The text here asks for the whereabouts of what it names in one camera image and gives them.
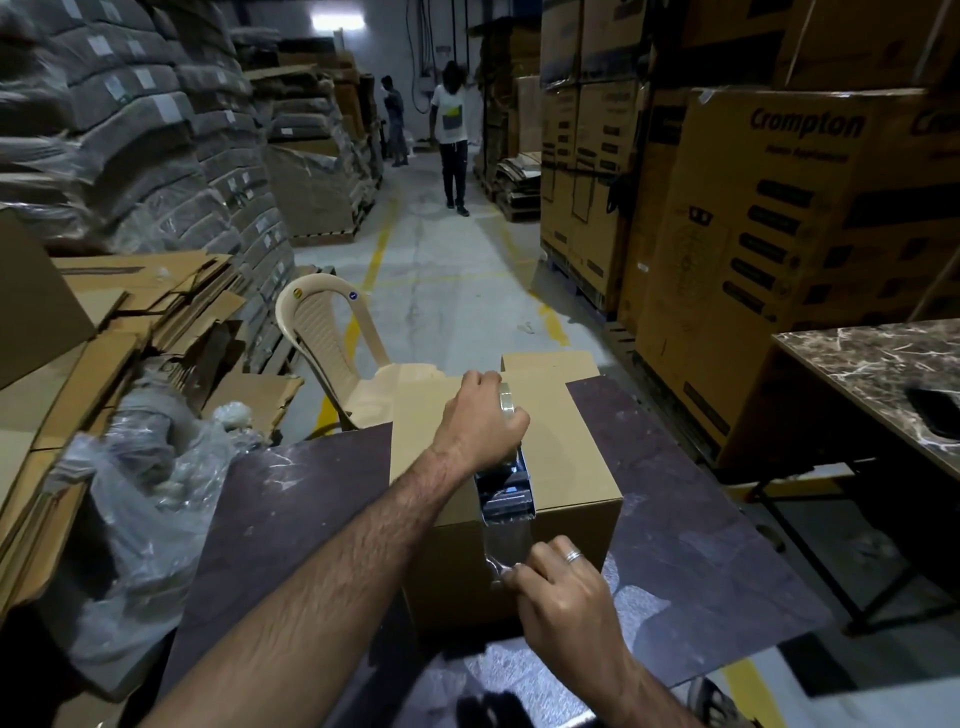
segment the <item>pallet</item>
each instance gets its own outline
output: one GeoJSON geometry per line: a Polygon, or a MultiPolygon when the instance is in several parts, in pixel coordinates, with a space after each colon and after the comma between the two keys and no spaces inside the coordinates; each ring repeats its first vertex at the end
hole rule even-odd
{"type": "Polygon", "coordinates": [[[498,192],[495,197],[497,208],[503,213],[508,223],[534,223],[540,219],[540,198],[537,198],[537,207],[516,207],[511,205],[506,194],[498,192]]]}
{"type": "Polygon", "coordinates": [[[357,211],[356,224],[352,230],[318,232],[315,235],[291,235],[290,244],[294,248],[306,248],[314,245],[342,245],[343,243],[352,243],[356,240],[357,235],[360,234],[360,226],[363,225],[363,221],[367,219],[367,215],[370,214],[372,209],[373,203],[370,203],[369,205],[362,206],[357,211]]]}

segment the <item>dark pants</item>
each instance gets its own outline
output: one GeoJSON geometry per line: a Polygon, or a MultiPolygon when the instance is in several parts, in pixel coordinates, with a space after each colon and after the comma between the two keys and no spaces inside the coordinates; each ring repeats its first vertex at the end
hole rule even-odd
{"type": "Polygon", "coordinates": [[[464,187],[467,186],[467,143],[458,141],[440,145],[440,162],[444,169],[444,192],[446,201],[460,207],[464,203],[464,187]],[[453,181],[457,181],[457,199],[453,199],[453,181]]]}

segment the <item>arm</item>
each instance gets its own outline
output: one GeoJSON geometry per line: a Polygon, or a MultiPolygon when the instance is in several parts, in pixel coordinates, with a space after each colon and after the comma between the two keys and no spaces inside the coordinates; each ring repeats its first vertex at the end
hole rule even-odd
{"type": "Polygon", "coordinates": [[[534,544],[505,576],[523,634],[557,678],[611,728],[703,728],[623,641],[603,576],[566,536],[534,544]]]}
{"type": "Polygon", "coordinates": [[[430,448],[214,645],[143,725],[321,724],[444,504],[526,431],[522,410],[503,417],[499,382],[496,372],[467,372],[430,448]]]}

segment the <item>hand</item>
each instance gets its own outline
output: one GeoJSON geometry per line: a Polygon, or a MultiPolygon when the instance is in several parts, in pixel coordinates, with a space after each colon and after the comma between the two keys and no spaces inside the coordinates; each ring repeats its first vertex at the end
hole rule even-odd
{"type": "Polygon", "coordinates": [[[431,448],[449,455],[464,477],[504,460],[520,444],[530,415],[517,407],[507,420],[500,409],[500,375],[473,370],[464,374],[457,396],[444,408],[444,419],[431,448]]]}
{"type": "Polygon", "coordinates": [[[534,544],[527,563],[504,575],[530,648],[564,685],[610,726],[636,714],[643,668],[620,632],[610,588],[566,536],[534,544]]]}

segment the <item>dark table top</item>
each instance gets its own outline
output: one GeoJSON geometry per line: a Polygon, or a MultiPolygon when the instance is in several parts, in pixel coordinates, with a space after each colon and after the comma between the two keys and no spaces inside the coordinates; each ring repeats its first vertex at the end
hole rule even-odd
{"type": "MultiPolygon", "coordinates": [[[[627,643],[660,680],[682,683],[830,620],[715,481],[619,385],[598,376],[568,388],[623,494],[604,576],[627,643]]],[[[161,695],[386,489],[390,440],[391,426],[380,425],[234,463],[161,695]]],[[[488,725],[493,711],[500,724],[559,726],[586,710],[522,637],[419,641],[399,598],[328,724],[488,725]]]]}
{"type": "Polygon", "coordinates": [[[948,475],[960,478],[960,443],[930,432],[903,391],[919,383],[960,393],[960,319],[797,331],[774,339],[948,475]]]}

